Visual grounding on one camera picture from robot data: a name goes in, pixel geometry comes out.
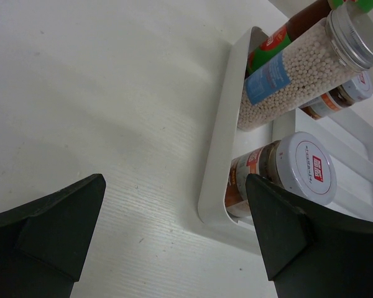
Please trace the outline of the red chili sauce bottle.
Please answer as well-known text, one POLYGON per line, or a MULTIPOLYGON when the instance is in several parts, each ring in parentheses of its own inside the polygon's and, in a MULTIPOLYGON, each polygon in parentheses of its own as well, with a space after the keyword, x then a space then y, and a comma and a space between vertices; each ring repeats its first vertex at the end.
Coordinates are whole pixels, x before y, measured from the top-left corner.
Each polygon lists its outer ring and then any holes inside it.
POLYGON ((246 76, 344 83, 373 67, 373 1, 316 1, 250 53, 246 76))

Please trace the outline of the dark sauce jar white lid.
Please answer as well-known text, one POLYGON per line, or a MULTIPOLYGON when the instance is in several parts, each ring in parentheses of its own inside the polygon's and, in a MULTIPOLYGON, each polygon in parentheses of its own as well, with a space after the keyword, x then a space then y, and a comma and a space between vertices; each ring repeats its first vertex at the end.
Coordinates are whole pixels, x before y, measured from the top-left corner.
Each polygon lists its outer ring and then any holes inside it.
POLYGON ((372 95, 371 77, 368 71, 363 71, 353 79, 300 106, 300 109, 318 120, 362 102, 372 95))

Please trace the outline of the orange label jar white lid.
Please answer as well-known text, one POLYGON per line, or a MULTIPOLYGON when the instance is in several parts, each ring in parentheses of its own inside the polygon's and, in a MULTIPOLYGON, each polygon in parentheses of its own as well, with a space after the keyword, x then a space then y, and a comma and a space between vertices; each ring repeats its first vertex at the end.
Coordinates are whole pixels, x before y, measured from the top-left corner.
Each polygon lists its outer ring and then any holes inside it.
POLYGON ((249 174, 320 205, 332 202, 336 194, 336 172, 329 153, 306 132, 293 133, 232 160, 224 205, 234 217, 251 215, 246 191, 249 174))

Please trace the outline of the white peppercorn jar blue label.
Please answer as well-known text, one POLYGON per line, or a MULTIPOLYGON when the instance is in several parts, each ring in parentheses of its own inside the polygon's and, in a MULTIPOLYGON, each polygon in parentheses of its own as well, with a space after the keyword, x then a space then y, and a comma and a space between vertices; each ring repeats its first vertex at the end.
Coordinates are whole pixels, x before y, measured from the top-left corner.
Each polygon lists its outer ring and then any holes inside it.
POLYGON ((372 67, 373 21, 345 2, 245 79, 237 127, 254 130, 372 67))

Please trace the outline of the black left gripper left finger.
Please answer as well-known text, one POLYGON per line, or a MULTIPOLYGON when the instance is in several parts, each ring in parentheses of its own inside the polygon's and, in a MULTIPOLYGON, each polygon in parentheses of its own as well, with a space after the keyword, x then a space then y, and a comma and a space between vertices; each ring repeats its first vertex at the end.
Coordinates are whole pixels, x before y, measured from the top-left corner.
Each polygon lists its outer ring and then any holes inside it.
POLYGON ((104 199, 92 174, 0 213, 0 297, 70 297, 104 199))

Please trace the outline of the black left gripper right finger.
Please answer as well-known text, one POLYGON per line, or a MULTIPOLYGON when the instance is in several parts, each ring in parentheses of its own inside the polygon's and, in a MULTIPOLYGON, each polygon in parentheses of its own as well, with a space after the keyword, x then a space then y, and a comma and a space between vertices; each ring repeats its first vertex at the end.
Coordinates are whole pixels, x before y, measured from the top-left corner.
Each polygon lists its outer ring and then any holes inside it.
POLYGON ((373 297, 373 222, 250 174, 246 191, 269 281, 279 297, 373 297))

